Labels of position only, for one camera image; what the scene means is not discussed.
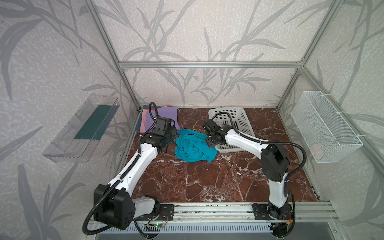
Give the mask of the teal printed t-shirt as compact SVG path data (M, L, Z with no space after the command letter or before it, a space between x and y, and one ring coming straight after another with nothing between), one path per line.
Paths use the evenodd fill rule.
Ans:
M180 136L174 140L176 143L175 155L178 159L188 163L199 161L213 161L218 151L215 148L209 148L206 143L207 135L193 130L179 130Z

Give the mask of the white plastic laundry basket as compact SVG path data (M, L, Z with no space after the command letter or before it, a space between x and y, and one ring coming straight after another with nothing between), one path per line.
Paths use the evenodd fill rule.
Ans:
M242 132L243 134L255 137L255 133L253 131L252 125L248 119L248 116L244 108L224 107L224 108L210 109L209 118L212 119L216 114L222 113L222 112L225 112L231 115L235 128L238 131ZM220 127L231 124L230 118L227 115L218 115L217 117L214 118L214 122L218 124ZM239 147L229 145L229 144L216 145L215 148L220 154L228 154L228 153L244 151Z

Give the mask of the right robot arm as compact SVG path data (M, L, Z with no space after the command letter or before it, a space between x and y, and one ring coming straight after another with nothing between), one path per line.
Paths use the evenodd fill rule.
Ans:
M262 172L269 181L267 213L272 219L281 218L289 208L287 181L290 159L282 144L254 138L235 130L232 126L219 126L210 119L203 124L209 148L229 144L241 148L261 160Z

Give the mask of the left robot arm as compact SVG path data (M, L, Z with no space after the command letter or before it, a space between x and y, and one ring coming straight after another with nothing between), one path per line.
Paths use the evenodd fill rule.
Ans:
M170 142L179 137L172 119L156 117L152 131L138 140L138 149L126 166L106 185L94 191L94 206L83 223L85 235L96 235L110 228L125 230L142 216L156 217L160 203L151 197L133 199L139 179Z

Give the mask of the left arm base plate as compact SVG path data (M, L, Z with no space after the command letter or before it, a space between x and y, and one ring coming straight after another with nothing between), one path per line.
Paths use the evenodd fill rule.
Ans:
M142 215L136 218L137 221L172 221L175 213L174 204L159 204L153 213Z

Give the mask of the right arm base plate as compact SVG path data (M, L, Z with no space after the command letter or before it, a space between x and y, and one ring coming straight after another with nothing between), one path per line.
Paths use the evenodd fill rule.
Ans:
M267 204L252 204L252 210L255 220L270 220L270 221L288 221L293 218L294 205L285 203L281 208L276 207L272 203Z

